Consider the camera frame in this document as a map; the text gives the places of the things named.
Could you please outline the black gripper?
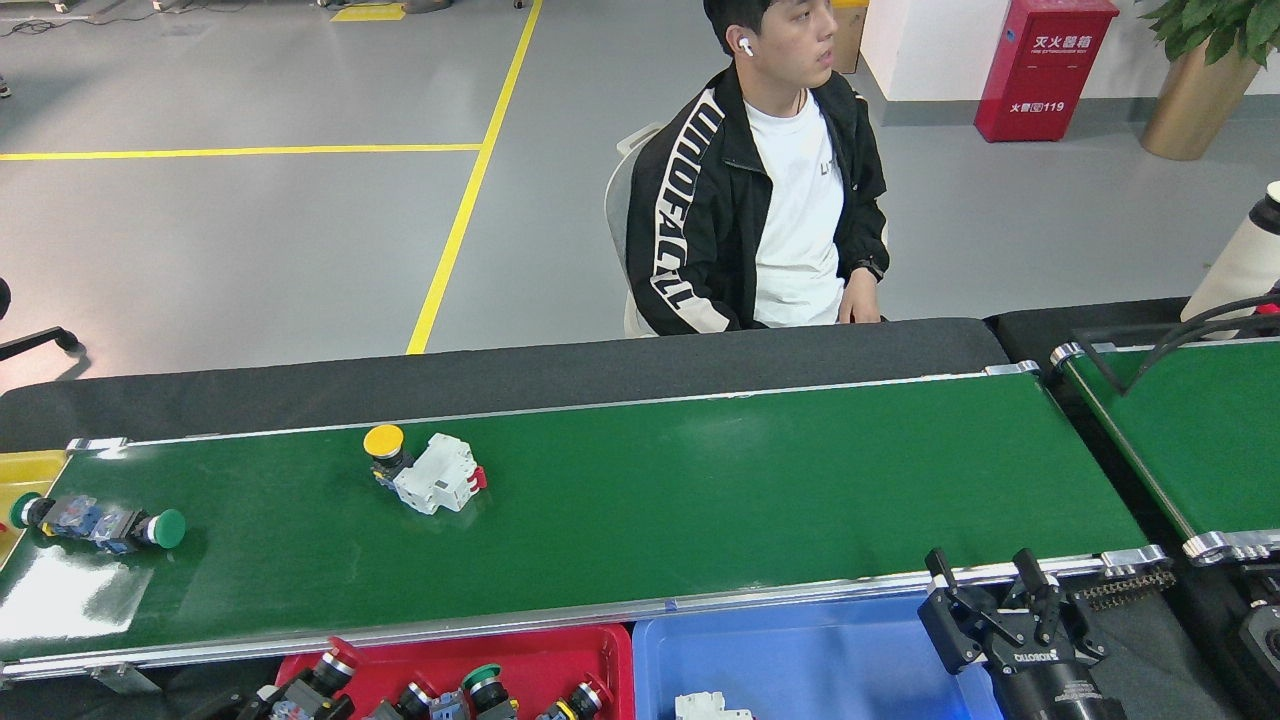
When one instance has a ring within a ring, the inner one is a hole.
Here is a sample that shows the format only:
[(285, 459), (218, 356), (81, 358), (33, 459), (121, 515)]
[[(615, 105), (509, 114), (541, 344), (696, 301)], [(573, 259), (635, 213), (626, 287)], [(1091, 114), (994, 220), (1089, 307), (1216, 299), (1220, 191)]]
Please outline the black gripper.
[(1091, 675), (1108, 656), (1092, 635), (1091, 609), (1062, 589), (1029, 548), (1018, 552), (1018, 593), (1032, 625), (1007, 633), (980, 624), (998, 607), (982, 585), (960, 585), (945, 552), (925, 556), (932, 584), (918, 615), (947, 673), (980, 662), (1006, 719), (1124, 719), (1119, 700), (1107, 697)]

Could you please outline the person's left hand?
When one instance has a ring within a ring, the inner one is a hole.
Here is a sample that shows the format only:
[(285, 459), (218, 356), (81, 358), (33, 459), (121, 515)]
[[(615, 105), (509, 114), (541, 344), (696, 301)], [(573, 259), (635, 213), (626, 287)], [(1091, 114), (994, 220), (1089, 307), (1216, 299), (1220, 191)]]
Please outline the person's left hand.
[(878, 279), (865, 266), (850, 273), (838, 306), (837, 323), (879, 323), (882, 313), (877, 297)]

